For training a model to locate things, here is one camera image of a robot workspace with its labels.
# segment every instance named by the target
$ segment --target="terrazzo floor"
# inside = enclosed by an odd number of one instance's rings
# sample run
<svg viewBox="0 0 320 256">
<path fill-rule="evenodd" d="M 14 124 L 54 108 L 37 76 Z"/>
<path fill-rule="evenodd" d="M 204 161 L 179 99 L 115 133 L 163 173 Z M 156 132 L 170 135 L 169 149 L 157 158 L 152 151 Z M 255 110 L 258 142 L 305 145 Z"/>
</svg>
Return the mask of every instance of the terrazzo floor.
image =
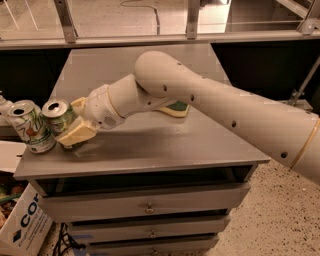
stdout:
<svg viewBox="0 0 320 256">
<path fill-rule="evenodd" d="M 260 165 L 250 184 L 216 247 L 157 256 L 320 255 L 320 186 L 274 161 Z M 53 226 L 39 256 L 52 255 L 57 229 Z"/>
</svg>

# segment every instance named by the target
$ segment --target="cardboard box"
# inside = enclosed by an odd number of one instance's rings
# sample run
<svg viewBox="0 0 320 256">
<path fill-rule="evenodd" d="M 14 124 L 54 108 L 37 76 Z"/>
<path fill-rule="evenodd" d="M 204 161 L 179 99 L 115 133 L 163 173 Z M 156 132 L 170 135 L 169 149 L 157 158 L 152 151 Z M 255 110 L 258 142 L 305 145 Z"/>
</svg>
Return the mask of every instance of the cardboard box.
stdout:
<svg viewBox="0 0 320 256">
<path fill-rule="evenodd" d="M 0 230 L 0 254 L 38 254 L 52 225 L 52 219 L 38 206 L 39 199 L 29 184 Z"/>
</svg>

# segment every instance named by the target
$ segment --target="drawer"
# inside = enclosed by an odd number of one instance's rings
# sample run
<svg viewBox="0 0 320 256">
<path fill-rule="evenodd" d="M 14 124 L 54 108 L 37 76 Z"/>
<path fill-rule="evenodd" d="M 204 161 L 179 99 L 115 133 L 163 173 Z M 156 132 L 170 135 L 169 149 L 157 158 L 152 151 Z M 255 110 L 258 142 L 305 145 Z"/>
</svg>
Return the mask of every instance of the drawer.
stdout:
<svg viewBox="0 0 320 256">
<path fill-rule="evenodd" d="M 229 216 L 199 216 L 156 218 L 110 224 L 71 226 L 69 233 L 78 243 L 156 239 L 191 234 L 222 232 L 230 222 Z"/>
<path fill-rule="evenodd" d="M 90 245 L 87 251 L 91 256 L 157 255 L 165 252 L 183 252 L 213 248 L 217 236 L 196 236 L 158 241 L 123 242 Z"/>
<path fill-rule="evenodd" d="M 248 193 L 248 183 L 164 188 L 109 194 L 44 198 L 40 205 L 57 223 L 231 209 Z"/>
</svg>

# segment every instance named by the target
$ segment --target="glass panel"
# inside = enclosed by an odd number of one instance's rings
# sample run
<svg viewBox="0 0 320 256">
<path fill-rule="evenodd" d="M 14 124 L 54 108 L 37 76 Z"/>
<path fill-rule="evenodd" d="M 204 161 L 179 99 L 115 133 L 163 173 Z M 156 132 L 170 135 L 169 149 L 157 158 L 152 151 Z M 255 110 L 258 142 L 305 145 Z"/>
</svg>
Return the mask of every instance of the glass panel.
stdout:
<svg viewBox="0 0 320 256">
<path fill-rule="evenodd" d="M 187 0 L 68 0 L 79 37 L 185 34 Z"/>
<path fill-rule="evenodd" d="M 1 39 L 64 38 L 52 0 L 0 0 Z"/>
<path fill-rule="evenodd" d="M 312 0 L 201 0 L 198 33 L 295 30 Z"/>
</svg>

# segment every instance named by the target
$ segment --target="aluminum can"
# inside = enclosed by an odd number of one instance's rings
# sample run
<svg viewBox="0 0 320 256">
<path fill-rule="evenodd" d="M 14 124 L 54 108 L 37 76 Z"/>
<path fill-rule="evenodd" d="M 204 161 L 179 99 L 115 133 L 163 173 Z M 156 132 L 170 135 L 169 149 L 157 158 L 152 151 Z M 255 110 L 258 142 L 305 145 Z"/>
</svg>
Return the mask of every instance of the aluminum can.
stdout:
<svg viewBox="0 0 320 256">
<path fill-rule="evenodd" d="M 77 118 L 72 106 L 63 99 L 47 101 L 42 107 L 42 114 L 54 136 L 66 131 Z"/>
<path fill-rule="evenodd" d="M 34 102 L 17 101 L 13 103 L 7 114 L 9 122 L 31 152 L 44 153 L 56 144 L 43 119 L 41 109 Z"/>
</svg>

